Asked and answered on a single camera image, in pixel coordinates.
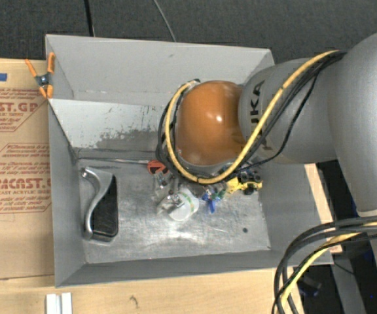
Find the wooden surface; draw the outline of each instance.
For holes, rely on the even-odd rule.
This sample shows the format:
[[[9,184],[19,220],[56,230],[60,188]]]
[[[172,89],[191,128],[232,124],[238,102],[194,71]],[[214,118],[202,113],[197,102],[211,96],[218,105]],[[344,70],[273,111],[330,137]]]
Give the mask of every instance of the wooden surface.
[[[19,62],[0,60],[1,70]],[[316,167],[307,166],[306,172],[321,219],[330,221]],[[62,292],[72,292],[75,314],[270,313],[273,280],[273,269],[70,288],[54,288],[51,275],[14,278],[0,281],[0,313],[44,313],[45,295]],[[303,313],[296,289],[293,297]]]

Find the black cable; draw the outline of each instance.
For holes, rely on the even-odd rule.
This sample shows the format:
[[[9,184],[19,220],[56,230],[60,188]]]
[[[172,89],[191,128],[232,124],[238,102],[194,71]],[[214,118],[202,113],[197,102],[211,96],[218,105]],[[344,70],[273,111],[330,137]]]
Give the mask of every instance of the black cable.
[[[334,265],[335,265],[337,268],[339,268],[340,270],[343,270],[343,271],[345,271],[345,272],[348,272],[348,273],[350,273],[351,275],[354,274],[354,272],[352,272],[352,271],[350,271],[350,270],[347,270],[346,268],[342,267],[340,264],[338,264],[338,263],[336,263],[336,262],[334,262]]]
[[[373,226],[371,226],[371,227],[349,226],[349,227],[341,228],[341,229],[338,229],[338,230],[331,230],[329,232],[316,234],[316,235],[307,237],[306,239],[303,239],[301,241],[297,241],[296,243],[291,243],[291,245],[286,249],[285,255],[283,256],[283,258],[282,258],[281,262],[279,263],[279,266],[276,270],[276,277],[278,278],[278,281],[275,281],[274,289],[276,290],[276,289],[279,288],[279,278],[280,278],[281,274],[282,274],[282,277],[283,277],[283,282],[284,283],[286,282],[288,261],[295,253],[297,253],[303,247],[309,245],[310,243],[313,243],[313,242],[316,242],[316,241],[319,241],[321,239],[325,239],[325,238],[328,238],[328,237],[332,237],[332,236],[349,234],[350,232],[362,232],[363,233],[363,232],[367,232],[367,231],[376,231],[376,230],[377,230],[377,227],[373,227]],[[288,302],[289,302],[289,305],[294,306],[293,299],[291,298],[290,295],[288,297]]]
[[[94,25],[92,24],[90,1],[84,0],[84,6],[85,6],[86,23],[88,24],[88,31],[90,33],[90,36],[94,37],[95,33],[94,33]]]
[[[305,232],[301,233],[300,235],[298,235],[291,242],[291,244],[288,246],[286,251],[288,251],[291,247],[293,247],[295,245],[295,243],[303,241],[307,237],[310,237],[311,235],[315,235],[315,234],[322,232],[324,230],[328,230],[330,228],[340,229],[340,228],[344,228],[344,227],[347,227],[347,226],[360,226],[362,224],[367,224],[367,223],[370,223],[370,222],[377,222],[377,216],[345,218],[343,220],[337,220],[337,221],[332,221],[332,222],[320,224],[320,225],[312,227],[312,228],[306,230]]]
[[[308,244],[314,241],[319,241],[321,239],[328,238],[331,236],[336,236],[339,234],[348,234],[350,232],[366,232],[368,230],[368,227],[356,228],[355,226],[370,223],[370,222],[377,222],[377,217],[353,218],[353,219],[334,221],[334,222],[321,224],[319,226],[313,227],[305,231],[304,233],[300,234],[288,246],[283,258],[281,259],[281,262],[279,263],[279,266],[276,270],[276,277],[274,281],[274,292],[276,293],[279,288],[279,279],[282,272],[284,273],[283,280],[285,279],[284,277],[287,276],[287,263],[289,259],[298,250],[300,250],[301,248],[307,246]],[[328,230],[329,228],[334,228],[334,227],[337,229],[331,230],[330,232],[324,232],[322,234],[318,234],[319,232],[322,232],[324,230]],[[291,303],[294,305],[291,296],[288,297],[288,302],[289,302],[289,305],[291,305]]]
[[[374,234],[374,235],[366,235],[366,236],[363,236],[363,237],[352,237],[352,238],[349,238],[349,239],[345,239],[341,242],[338,242],[338,243],[329,243],[329,244],[326,244],[324,245],[323,247],[315,250],[313,253],[309,254],[299,265],[299,267],[295,270],[295,272],[292,274],[292,276],[290,276],[290,278],[288,279],[288,281],[283,285],[283,287],[280,289],[280,290],[276,290],[275,291],[275,299],[274,299],[274,303],[273,303],[273,306],[272,306],[272,314],[274,314],[274,310],[277,306],[278,308],[278,311],[279,311],[279,314],[285,314],[285,311],[283,310],[283,307],[279,301],[279,298],[280,296],[282,295],[283,291],[290,285],[291,281],[297,276],[297,274],[299,273],[300,269],[303,267],[303,265],[310,259],[310,257],[312,257],[313,255],[315,255],[316,253],[318,253],[320,250],[323,250],[323,249],[328,249],[330,247],[335,247],[337,245],[340,245],[340,244],[343,244],[343,243],[346,243],[346,242],[358,242],[358,241],[367,241],[367,240],[370,240],[370,239],[375,239],[377,238],[377,234]]]
[[[310,67],[309,69],[307,69],[304,72],[304,74],[300,78],[300,80],[293,86],[292,90],[289,92],[289,95],[287,96],[286,100],[283,102],[283,104],[281,105],[281,107],[279,108],[279,110],[277,111],[277,113],[269,121],[269,123],[267,124],[267,127],[266,127],[265,131],[262,132],[260,138],[257,140],[257,142],[255,143],[254,147],[251,148],[251,150],[249,151],[249,155],[250,156],[249,157],[245,157],[244,160],[239,164],[238,170],[236,170],[237,174],[239,172],[245,171],[246,169],[249,169],[251,167],[259,166],[259,165],[262,165],[262,164],[264,164],[266,162],[269,162],[270,160],[274,159],[276,156],[278,156],[283,151],[283,148],[285,146],[283,146],[283,148],[279,149],[279,152],[275,156],[273,156],[271,159],[268,158],[265,161],[262,161],[263,163],[257,162],[257,163],[254,163],[254,164],[250,165],[249,167],[241,167],[241,166],[243,166],[248,161],[248,159],[250,159],[250,157],[252,157],[254,155],[254,153],[256,153],[256,151],[259,149],[259,147],[264,142],[264,140],[267,137],[267,135],[270,133],[270,131],[273,128],[274,124],[278,121],[278,119],[280,118],[280,116],[284,113],[284,111],[286,110],[286,108],[290,105],[290,103],[292,102],[292,100],[301,91],[301,89],[305,85],[307,85],[307,83],[309,83],[309,81],[311,81],[312,78],[314,78],[314,80],[315,80],[315,78],[319,75],[319,73],[322,70],[324,70],[328,66],[332,65],[333,63],[336,63],[339,60],[341,60],[344,57],[345,54],[346,53],[343,52],[343,51],[333,52],[332,54],[328,55],[327,57],[324,57],[321,61],[317,62],[317,64],[315,66]],[[285,138],[285,140],[284,140],[285,145],[287,144],[288,138],[289,138],[289,136],[287,137],[287,139]]]
[[[353,226],[353,225],[359,225],[359,224],[364,224],[368,222],[377,222],[377,216],[375,217],[365,217],[365,218],[352,218],[352,219],[345,219],[345,220],[338,220],[338,221],[333,221],[330,223],[325,223],[325,224],[320,224],[319,226],[313,227],[302,234],[300,234],[296,239],[292,241],[292,243],[288,246],[286,249],[286,252],[288,252],[296,243],[299,243],[303,241],[306,238],[309,238],[309,236],[316,234],[318,232],[321,232],[323,230],[328,230],[329,228],[341,228],[345,226]],[[283,273],[283,282],[287,279],[287,267],[284,266],[282,269]],[[292,296],[289,295],[287,298],[287,301],[291,307],[291,310],[294,314],[298,313],[295,307],[295,303],[292,299]]]

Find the black cord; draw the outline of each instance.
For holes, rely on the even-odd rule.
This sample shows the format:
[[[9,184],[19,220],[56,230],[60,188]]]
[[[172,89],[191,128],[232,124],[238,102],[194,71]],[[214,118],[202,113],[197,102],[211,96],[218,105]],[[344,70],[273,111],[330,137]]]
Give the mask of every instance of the black cord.
[[[84,0],[84,6],[85,6],[86,23],[88,24],[88,31],[90,33],[90,36],[94,37],[95,33],[94,33],[94,25],[92,24],[90,1]]]
[[[352,271],[350,271],[350,270],[347,270],[346,268],[342,267],[340,264],[338,264],[338,263],[336,263],[336,262],[334,262],[334,265],[335,265],[337,268],[339,268],[340,270],[343,270],[343,271],[345,271],[345,272],[348,272],[348,273],[350,273],[351,275],[354,274],[354,272],[352,272]]]
[[[358,241],[367,241],[367,240],[370,240],[370,239],[375,239],[377,238],[377,234],[374,234],[374,235],[366,235],[366,236],[361,236],[361,237],[352,237],[352,238],[349,238],[349,239],[345,239],[343,241],[340,241],[338,243],[329,243],[329,244],[326,244],[324,245],[323,247],[321,248],[318,248],[317,250],[315,250],[313,253],[309,254],[301,263],[300,265],[298,266],[298,268],[295,270],[295,272],[292,274],[292,276],[290,276],[290,278],[287,280],[287,282],[283,285],[283,287],[279,290],[275,290],[275,299],[274,299],[274,303],[273,303],[273,306],[272,306],[272,314],[274,314],[274,310],[275,308],[277,307],[278,308],[278,311],[279,311],[279,314],[285,314],[285,311],[282,307],[282,304],[280,302],[280,297],[283,293],[283,291],[291,284],[291,282],[293,281],[293,279],[298,275],[300,269],[305,265],[305,263],[313,256],[315,255],[316,253],[318,253],[319,251],[321,250],[324,250],[324,249],[328,249],[330,247],[335,247],[339,244],[342,244],[342,243],[346,243],[346,242],[358,242]]]
[[[346,220],[338,220],[326,224],[320,224],[319,226],[313,227],[302,234],[300,234],[298,237],[296,237],[292,243],[288,246],[288,248],[285,251],[285,254],[283,255],[283,258],[281,259],[281,262],[279,263],[279,266],[276,270],[276,276],[274,280],[274,292],[276,294],[278,288],[279,288],[279,279],[280,275],[283,273],[283,282],[285,281],[285,278],[287,278],[287,263],[298,250],[305,247],[306,245],[318,241],[320,239],[327,238],[327,236],[335,236],[336,234],[342,233],[350,233],[350,232],[356,232],[358,228],[355,226],[360,226],[362,224],[366,224],[369,222],[377,222],[377,216],[376,217],[365,217],[365,218],[353,218],[353,219],[346,219]],[[322,234],[319,234],[319,232],[322,232],[324,230],[328,230],[330,228],[336,228],[336,230],[331,230],[330,232],[324,232]],[[289,295],[288,297],[289,305],[294,306],[293,299]]]
[[[277,157],[280,153],[283,152],[283,149],[285,148],[287,141],[289,139],[289,136],[291,134],[291,130],[293,129],[293,126],[295,125],[295,122],[297,118],[299,117],[306,101],[308,100],[310,93],[312,92],[316,78],[319,76],[320,72],[327,68],[328,66],[332,65],[333,63],[338,62],[341,60],[346,53],[344,51],[338,51],[333,52],[332,54],[324,57],[321,61],[319,61],[315,66],[310,67],[307,69],[307,71],[303,74],[302,78],[293,86],[291,92],[287,96],[286,100],[281,105],[280,109],[277,111],[277,113],[273,116],[271,121],[267,124],[266,130],[261,134],[260,138],[255,143],[254,147],[249,151],[249,157],[245,157],[244,160],[239,164],[238,169],[235,171],[237,175],[239,172],[245,171],[246,169],[260,166],[266,162],[269,162],[270,160],[273,160],[275,157]],[[272,157],[267,158],[264,161],[257,162],[254,164],[251,164],[248,167],[242,167],[253,155],[256,153],[256,151],[259,149],[259,147],[262,145],[268,134],[270,133],[271,129],[273,128],[274,124],[278,121],[280,116],[284,113],[286,108],[291,104],[292,100],[296,97],[296,95],[301,91],[301,89],[311,81],[311,79],[314,78],[313,84],[311,85],[310,89],[308,90],[308,93],[306,97],[304,98],[304,101],[302,101],[301,106],[299,107],[298,111],[295,114],[295,117],[293,118],[291,124],[289,125],[288,132],[285,136],[285,139],[283,140],[282,147],[279,149],[279,151]]]

